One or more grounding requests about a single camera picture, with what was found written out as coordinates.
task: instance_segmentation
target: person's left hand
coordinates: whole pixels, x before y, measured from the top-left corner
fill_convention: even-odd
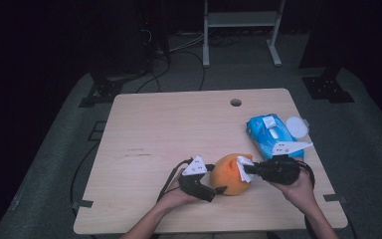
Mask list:
[[[160,198],[157,204],[166,207],[166,209],[172,210],[175,207],[184,205],[188,202],[200,200],[195,196],[188,195],[179,187],[178,178],[182,174],[183,170],[184,168],[179,170],[178,175],[176,175],[176,177],[172,180],[169,187],[166,189],[165,194],[162,198]]]

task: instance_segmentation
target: wet wipes package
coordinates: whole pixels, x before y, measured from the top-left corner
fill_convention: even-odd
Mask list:
[[[275,114],[254,117],[247,122],[247,134],[263,160],[283,154],[303,159],[303,149],[312,145],[297,141],[308,134],[307,123],[299,117],[289,118],[286,124]]]

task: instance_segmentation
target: person's right hand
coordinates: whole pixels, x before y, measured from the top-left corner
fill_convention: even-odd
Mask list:
[[[285,198],[303,214],[318,207],[308,172],[303,168],[300,170],[298,180],[291,185],[275,182],[270,182],[270,184],[279,189]]]

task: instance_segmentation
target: floor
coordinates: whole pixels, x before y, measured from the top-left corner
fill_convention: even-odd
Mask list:
[[[170,48],[195,36],[172,36]],[[269,35],[224,38],[227,46],[211,47],[211,65],[201,66],[200,44],[171,55],[170,66],[155,60],[153,74],[124,84],[122,94],[234,89],[286,88],[310,123],[310,137],[359,238],[382,238],[382,113],[362,82],[342,69],[337,77],[354,103],[313,100],[301,78],[322,69],[299,69],[308,34],[279,34],[283,65],[275,67],[266,40]],[[61,108],[14,203],[0,223],[0,238],[117,238],[119,235],[77,235],[73,202],[82,199],[111,104],[79,108],[93,85],[89,74],[79,79]],[[309,238],[304,230],[276,232],[281,238]],[[353,238],[349,227],[338,230]]]

